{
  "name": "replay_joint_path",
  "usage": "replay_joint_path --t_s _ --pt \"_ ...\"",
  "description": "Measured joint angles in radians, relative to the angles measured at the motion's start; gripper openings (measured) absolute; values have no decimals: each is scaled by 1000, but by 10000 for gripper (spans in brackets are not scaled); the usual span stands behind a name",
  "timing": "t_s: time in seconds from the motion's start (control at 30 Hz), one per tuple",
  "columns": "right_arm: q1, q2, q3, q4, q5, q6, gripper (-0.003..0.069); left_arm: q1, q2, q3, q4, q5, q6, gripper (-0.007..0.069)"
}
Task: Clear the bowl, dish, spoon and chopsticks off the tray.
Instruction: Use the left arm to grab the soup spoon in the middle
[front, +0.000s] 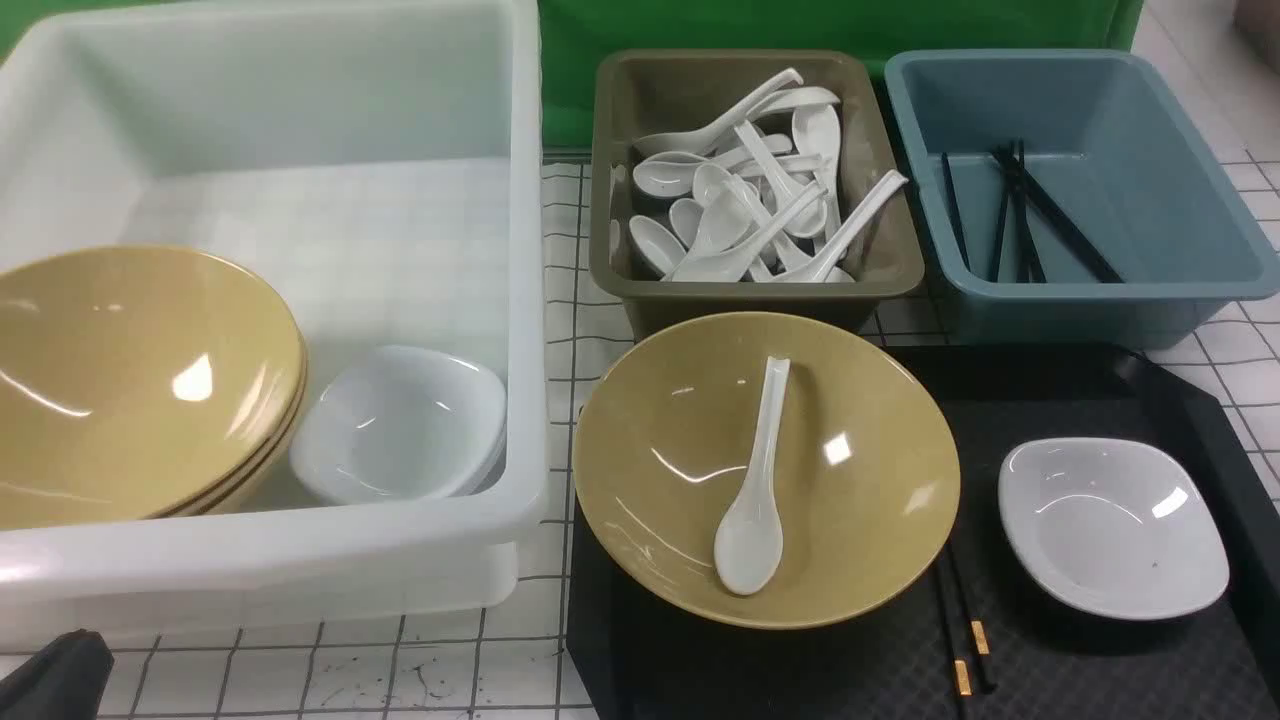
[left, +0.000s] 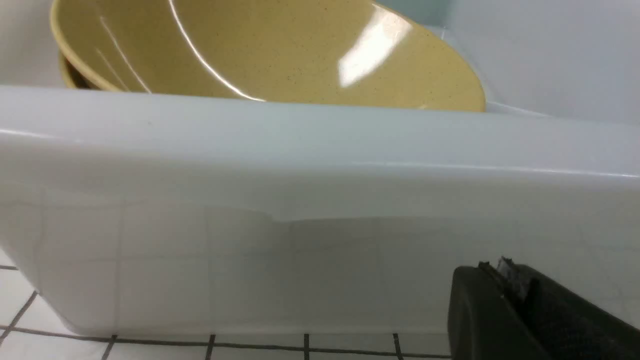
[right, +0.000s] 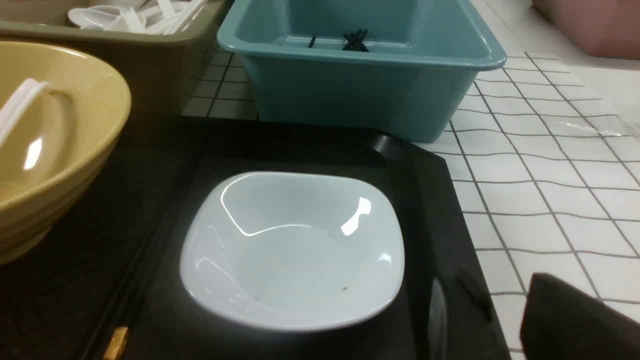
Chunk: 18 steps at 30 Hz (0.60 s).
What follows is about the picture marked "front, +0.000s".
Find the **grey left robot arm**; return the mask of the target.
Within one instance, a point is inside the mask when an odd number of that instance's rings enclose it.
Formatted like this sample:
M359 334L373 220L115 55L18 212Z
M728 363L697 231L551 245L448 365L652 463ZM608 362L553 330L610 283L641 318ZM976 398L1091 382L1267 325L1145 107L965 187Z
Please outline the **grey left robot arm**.
M100 633L64 633L3 679L1 717L96 719L113 666Z

